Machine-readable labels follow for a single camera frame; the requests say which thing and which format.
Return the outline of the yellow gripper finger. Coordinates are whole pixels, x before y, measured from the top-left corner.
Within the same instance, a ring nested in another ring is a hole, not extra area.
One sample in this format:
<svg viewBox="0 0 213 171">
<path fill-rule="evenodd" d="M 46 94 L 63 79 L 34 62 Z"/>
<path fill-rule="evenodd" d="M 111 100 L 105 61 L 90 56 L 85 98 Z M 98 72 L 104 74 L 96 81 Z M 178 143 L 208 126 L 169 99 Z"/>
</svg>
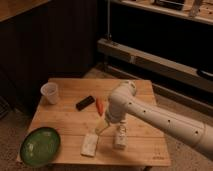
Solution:
<svg viewBox="0 0 213 171">
<path fill-rule="evenodd" d="M 99 122 L 99 124 L 97 125 L 97 127 L 95 128 L 95 133 L 97 135 L 100 135 L 105 129 L 107 129 L 108 127 L 110 126 L 110 124 L 105 121 L 105 120 L 102 120 Z"/>
</svg>

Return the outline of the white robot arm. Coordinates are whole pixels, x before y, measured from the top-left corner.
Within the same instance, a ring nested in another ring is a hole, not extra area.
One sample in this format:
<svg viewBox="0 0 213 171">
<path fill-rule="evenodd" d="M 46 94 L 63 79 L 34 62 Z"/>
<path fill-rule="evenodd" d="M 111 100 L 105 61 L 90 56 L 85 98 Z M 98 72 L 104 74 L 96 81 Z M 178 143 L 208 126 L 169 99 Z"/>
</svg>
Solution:
<svg viewBox="0 0 213 171">
<path fill-rule="evenodd" d="M 138 99 L 136 92 L 136 85 L 130 80 L 125 80 L 115 87 L 108 96 L 104 121 L 107 124 L 116 124 L 130 114 L 213 161 L 212 126 L 148 104 Z"/>
</svg>

